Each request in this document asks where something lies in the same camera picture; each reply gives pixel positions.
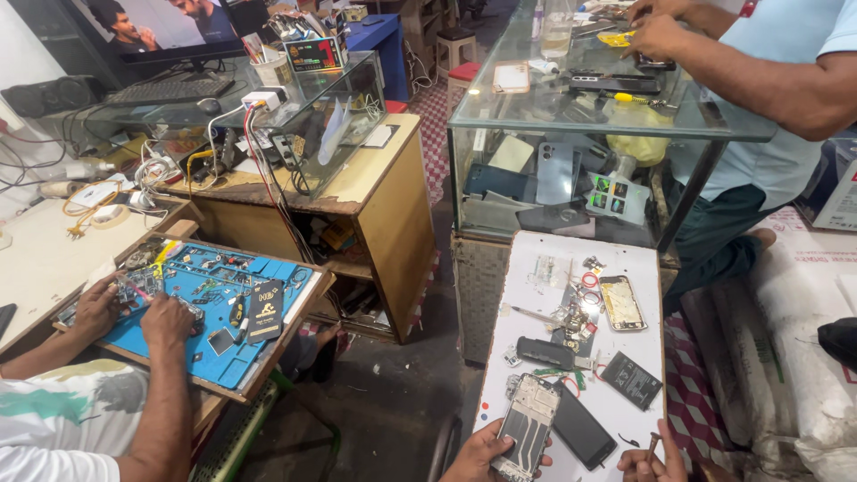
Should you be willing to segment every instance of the dark trousers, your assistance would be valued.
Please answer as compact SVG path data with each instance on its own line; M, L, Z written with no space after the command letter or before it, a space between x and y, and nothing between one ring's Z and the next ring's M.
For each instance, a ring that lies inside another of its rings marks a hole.
M671 207L678 204L683 187L675 183L668 197ZM700 197L675 235L681 270L664 297L668 310L677 306L684 292L750 271L762 252L762 242L744 232L777 209L758 209L764 191L745 185L724 191L714 201Z

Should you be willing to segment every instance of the product box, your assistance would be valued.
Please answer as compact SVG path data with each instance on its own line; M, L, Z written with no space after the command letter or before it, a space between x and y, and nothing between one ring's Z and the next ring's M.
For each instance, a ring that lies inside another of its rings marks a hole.
M857 231L857 132L841 132L824 143L794 205L814 227Z
M345 11L345 18L348 21L361 21L366 15L369 15L366 5L351 5L350 7L345 7L343 10Z

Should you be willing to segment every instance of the pen holder cup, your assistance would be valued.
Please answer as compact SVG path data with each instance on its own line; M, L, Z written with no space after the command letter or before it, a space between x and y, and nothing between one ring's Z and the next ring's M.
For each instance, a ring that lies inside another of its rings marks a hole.
M284 86L291 83L291 66L289 56L285 52L279 53L279 59L272 62L252 63L259 80L266 87Z

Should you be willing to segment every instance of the computer mouse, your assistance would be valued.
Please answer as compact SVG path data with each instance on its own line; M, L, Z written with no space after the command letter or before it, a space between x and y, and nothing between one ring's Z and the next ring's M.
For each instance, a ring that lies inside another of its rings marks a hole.
M209 116L214 116L220 114L223 110L220 107L220 102L217 99L203 99L196 103L200 110L208 114Z

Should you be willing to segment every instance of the electrical socket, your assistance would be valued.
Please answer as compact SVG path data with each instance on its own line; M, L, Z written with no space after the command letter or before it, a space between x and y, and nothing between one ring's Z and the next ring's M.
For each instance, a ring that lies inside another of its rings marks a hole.
M24 121L2 99L0 99L0 119L9 123L9 127L7 128L9 132L15 132L24 128Z

